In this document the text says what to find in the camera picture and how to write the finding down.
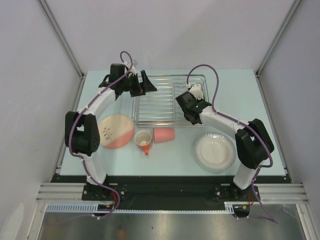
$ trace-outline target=pink cup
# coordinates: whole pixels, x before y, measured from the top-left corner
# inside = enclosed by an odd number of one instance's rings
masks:
[[[153,129],[155,143],[163,143],[175,139],[176,133],[173,128],[156,127]]]

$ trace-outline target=white wall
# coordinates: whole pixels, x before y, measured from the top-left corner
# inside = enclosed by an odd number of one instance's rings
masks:
[[[257,69],[294,0],[47,0],[83,71]]]
[[[25,233],[50,178],[79,78],[37,1],[0,2],[0,231],[24,203]]]
[[[289,170],[320,223],[320,1],[306,0],[261,76]]]

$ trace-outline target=wire rack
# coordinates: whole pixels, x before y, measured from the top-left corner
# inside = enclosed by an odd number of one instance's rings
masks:
[[[132,119],[138,127],[191,127],[184,117],[176,97],[186,92],[186,74],[149,75],[148,78],[157,88],[145,96],[135,97],[132,107]],[[190,84],[200,84],[204,99],[208,102],[206,77],[192,74]]]

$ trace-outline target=cable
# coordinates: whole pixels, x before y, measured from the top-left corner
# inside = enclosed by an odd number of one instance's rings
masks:
[[[270,153],[268,147],[266,146],[266,144],[262,140],[262,138],[258,135],[258,133],[254,129],[252,129],[252,127],[250,127],[248,124],[246,124],[244,122],[241,122],[241,121],[238,121],[237,119],[233,118],[232,116],[226,115],[226,114],[216,110],[216,108],[215,108],[215,100],[216,100],[216,96],[217,96],[217,92],[218,92],[218,88],[219,88],[219,75],[218,75],[217,71],[215,70],[215,68],[213,66],[210,66],[208,64],[200,64],[200,65],[195,66],[194,68],[191,69],[191,71],[187,75],[186,84],[189,84],[189,77],[190,77],[191,73],[195,69],[200,68],[200,67],[210,68],[211,70],[213,70],[213,72],[215,73],[215,76],[216,76],[216,87],[215,87],[215,91],[214,91],[213,98],[212,98],[212,110],[214,111],[214,113],[216,113],[216,114],[218,114],[218,115],[220,115],[220,116],[222,116],[222,117],[224,117],[226,119],[229,119],[229,120],[231,120],[231,121],[233,121],[233,122],[235,122],[235,123],[237,123],[237,124],[239,124],[241,126],[244,126],[247,129],[249,129],[253,133],[253,135],[258,139],[258,141],[261,143],[261,145],[263,146],[263,148],[264,148],[264,150],[265,150],[265,152],[266,152],[266,154],[267,154],[267,156],[269,158],[269,161],[270,161],[269,165],[261,165],[261,166],[258,167],[258,170],[256,171],[256,173],[253,176],[252,181],[251,181],[251,188],[252,188],[252,191],[253,191],[253,194],[254,194],[255,198],[258,200],[260,206],[263,208],[265,213],[270,218],[265,217],[265,216],[255,216],[255,215],[254,216],[249,216],[249,217],[244,217],[244,218],[245,219],[248,219],[248,218],[249,219],[250,218],[251,219],[267,219],[267,220],[272,221],[272,222],[274,222],[276,224],[279,224],[278,221],[271,215],[271,213],[268,211],[268,209],[261,202],[260,198],[258,197],[258,194],[256,193],[255,186],[254,186],[254,182],[255,182],[255,180],[256,180],[261,168],[271,168],[273,166],[273,164],[274,164],[274,160],[273,160],[273,158],[271,156],[271,153]]]
[[[107,213],[106,215],[104,215],[104,216],[102,216],[102,217],[98,217],[97,219],[103,219],[103,218],[108,217],[113,211],[115,211],[115,210],[118,208],[118,206],[119,206],[119,204],[120,204],[120,195],[119,195],[119,193],[118,193],[115,189],[113,189],[113,188],[111,188],[111,187],[109,187],[109,186],[105,186],[105,185],[97,182],[97,181],[91,176],[91,174],[90,174],[90,172],[89,172],[89,170],[88,170],[88,168],[87,168],[87,164],[86,164],[85,158],[84,158],[83,156],[81,156],[81,155],[74,154],[73,151],[72,151],[72,137],[73,137],[74,131],[75,131],[75,129],[76,129],[76,126],[77,126],[77,124],[78,124],[79,119],[81,118],[81,116],[82,116],[82,115],[90,108],[90,106],[101,96],[101,94],[103,94],[104,92],[106,92],[106,91],[107,91],[110,87],[112,87],[113,85],[117,84],[120,80],[122,80],[122,79],[131,71],[131,69],[132,69],[132,67],[133,67],[133,65],[134,65],[133,60],[132,60],[132,57],[131,57],[131,55],[130,55],[127,51],[122,51],[122,52],[120,53],[120,58],[121,58],[122,61],[123,61],[123,58],[122,58],[122,55],[123,55],[123,54],[127,54],[128,57],[130,58],[130,63],[131,63],[130,68],[129,68],[121,77],[119,77],[117,80],[115,80],[115,81],[112,82],[110,85],[108,85],[106,88],[104,88],[100,93],[98,93],[98,94],[89,102],[89,104],[79,113],[79,115],[76,117],[76,119],[75,119],[75,121],[74,121],[74,123],[73,123],[73,125],[72,125],[71,131],[70,131],[70,135],[69,135],[69,140],[68,140],[68,147],[69,147],[69,152],[70,152],[70,154],[71,154],[73,157],[76,157],[76,158],[80,158],[80,159],[81,159],[82,164],[83,164],[83,167],[84,167],[84,170],[85,170],[88,178],[90,178],[90,179],[91,179],[95,184],[97,184],[98,186],[114,192],[115,195],[117,196],[117,201],[116,201],[115,207],[114,207],[109,213]]]

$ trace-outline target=mug handle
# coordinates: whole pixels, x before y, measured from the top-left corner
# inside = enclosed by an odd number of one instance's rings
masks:
[[[145,153],[146,156],[148,156],[148,148],[147,148],[147,146],[144,146],[144,153]]]

